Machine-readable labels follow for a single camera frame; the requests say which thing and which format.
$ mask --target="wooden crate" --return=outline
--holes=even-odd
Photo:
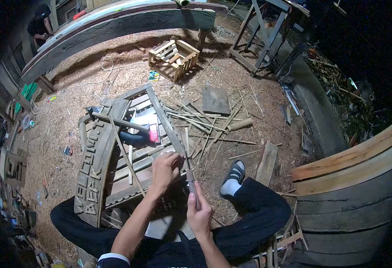
[[[149,51],[148,65],[176,82],[196,64],[199,53],[199,50],[182,40],[170,40]]]

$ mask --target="person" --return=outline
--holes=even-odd
[[[74,213],[74,197],[51,211],[51,220],[70,242],[98,258],[97,267],[208,267],[230,268],[229,261],[256,254],[260,244],[287,223],[291,209],[284,198],[245,176],[241,160],[233,162],[220,187],[220,195],[246,209],[238,222],[211,230],[214,207],[209,205],[200,184],[190,193],[187,220],[194,239],[178,231],[181,242],[164,242],[144,236],[150,215],[167,188],[179,177],[183,156],[164,153],[153,162],[153,182],[121,230],[96,228]],[[196,196],[201,210],[196,211]]]
[[[51,14],[50,8],[46,4],[41,4],[36,9],[34,17],[28,24],[28,33],[35,39],[38,46],[42,46],[45,41],[53,36],[50,20],[48,16]]]

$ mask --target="dark background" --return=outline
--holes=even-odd
[[[22,24],[36,1],[0,0],[0,54],[5,41]],[[311,1],[311,14],[325,14],[314,35],[320,50],[354,81],[366,77],[372,83],[376,106],[392,109],[392,1],[341,1],[342,17],[332,1]],[[0,267],[15,263],[0,229]],[[373,267],[392,267],[392,229],[377,254]]]

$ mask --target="foot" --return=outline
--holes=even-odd
[[[224,179],[220,187],[220,195],[223,198],[230,199],[241,188],[245,177],[245,166],[241,160],[236,160],[230,167],[229,174]]]

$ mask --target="black pants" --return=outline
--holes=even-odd
[[[242,187],[235,193],[235,198],[236,203],[245,208],[247,214],[232,225],[212,230],[215,244],[227,260],[252,253],[269,236],[284,226],[291,214],[284,198],[251,178],[244,180]],[[115,228],[96,228],[81,220],[74,213],[74,197],[53,208],[50,217],[54,226],[66,239],[96,258],[110,252],[119,232]],[[190,240],[190,246],[194,258],[204,260],[196,239]],[[151,256],[160,254],[162,248],[162,240],[145,237],[132,265],[144,266]]]

